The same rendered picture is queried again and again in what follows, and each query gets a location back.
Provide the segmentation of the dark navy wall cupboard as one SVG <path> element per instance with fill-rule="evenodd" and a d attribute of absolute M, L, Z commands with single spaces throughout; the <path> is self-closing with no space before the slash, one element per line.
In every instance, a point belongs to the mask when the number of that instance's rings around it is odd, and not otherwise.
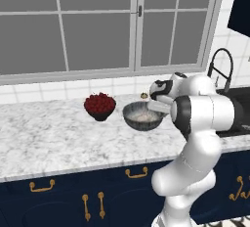
<path fill-rule="evenodd" d="M 233 0 L 228 28 L 250 38 L 250 0 Z"/>

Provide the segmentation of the grey framed window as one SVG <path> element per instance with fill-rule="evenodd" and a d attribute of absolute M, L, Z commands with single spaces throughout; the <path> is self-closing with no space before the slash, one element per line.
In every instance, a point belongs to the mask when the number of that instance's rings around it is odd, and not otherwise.
<path fill-rule="evenodd" d="M 221 1 L 0 0 L 0 84 L 203 71 Z"/>

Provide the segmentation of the black sink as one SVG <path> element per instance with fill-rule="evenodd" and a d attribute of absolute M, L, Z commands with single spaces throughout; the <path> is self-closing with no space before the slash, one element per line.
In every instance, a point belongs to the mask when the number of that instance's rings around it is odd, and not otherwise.
<path fill-rule="evenodd" d="M 218 131 L 217 134 L 220 137 L 250 135 L 250 87 L 231 88 L 228 93 L 218 89 L 217 93 L 232 99 L 238 106 L 236 125 L 230 130 Z"/>

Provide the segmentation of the black bowl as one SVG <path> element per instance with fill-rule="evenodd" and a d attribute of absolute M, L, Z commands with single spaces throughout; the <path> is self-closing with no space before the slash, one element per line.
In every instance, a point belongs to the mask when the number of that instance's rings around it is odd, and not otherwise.
<path fill-rule="evenodd" d="M 114 111 L 113 108 L 90 108 L 86 107 L 87 113 L 96 121 L 105 121 Z"/>

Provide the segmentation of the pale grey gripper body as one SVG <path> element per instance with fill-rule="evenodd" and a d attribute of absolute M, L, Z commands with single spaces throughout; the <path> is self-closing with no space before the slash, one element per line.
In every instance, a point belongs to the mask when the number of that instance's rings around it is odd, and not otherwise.
<path fill-rule="evenodd" d="M 147 102 L 147 108 L 151 111 L 168 114 L 170 112 L 170 106 L 154 100 L 149 100 Z"/>

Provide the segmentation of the heap of red berries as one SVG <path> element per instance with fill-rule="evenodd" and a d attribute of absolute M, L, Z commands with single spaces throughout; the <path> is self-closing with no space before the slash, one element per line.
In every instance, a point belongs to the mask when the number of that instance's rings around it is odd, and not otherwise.
<path fill-rule="evenodd" d="M 84 107 L 91 113 L 107 113 L 115 108 L 114 100 L 105 93 L 99 95 L 91 95 L 84 102 Z"/>

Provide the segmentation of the navy drawer front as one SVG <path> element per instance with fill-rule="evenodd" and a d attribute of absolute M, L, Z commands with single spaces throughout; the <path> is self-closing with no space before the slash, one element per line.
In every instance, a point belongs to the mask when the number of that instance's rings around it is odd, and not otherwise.
<path fill-rule="evenodd" d="M 35 182 L 39 188 L 47 187 L 49 181 L 54 179 L 56 184 L 51 191 L 42 193 L 31 193 L 29 190 L 29 183 Z M 17 180 L 3 183 L 4 191 L 0 193 L 0 204 L 10 204 L 25 201 L 38 203 L 48 202 L 56 196 L 64 196 L 76 189 L 80 181 L 79 174 L 64 174 L 49 177 L 30 178 L 25 180 Z"/>
<path fill-rule="evenodd" d="M 86 173 L 85 180 L 88 184 L 92 184 L 95 187 L 99 187 L 101 189 L 103 189 L 105 186 L 132 186 L 133 188 L 147 187 L 151 186 L 152 173 L 155 170 L 169 163 L 169 160 L 165 160 L 100 170 L 92 170 Z M 131 170 L 132 174 L 141 173 L 144 166 L 148 168 L 147 177 L 139 179 L 130 179 L 125 174 L 125 170 L 127 168 Z"/>

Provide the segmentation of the grey metal bowl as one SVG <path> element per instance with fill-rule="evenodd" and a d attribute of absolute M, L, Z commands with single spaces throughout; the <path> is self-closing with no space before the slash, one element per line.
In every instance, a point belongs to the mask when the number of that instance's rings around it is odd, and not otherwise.
<path fill-rule="evenodd" d="M 152 111 L 147 102 L 139 101 L 126 105 L 123 108 L 125 122 L 138 131 L 153 130 L 160 125 L 166 113 Z"/>

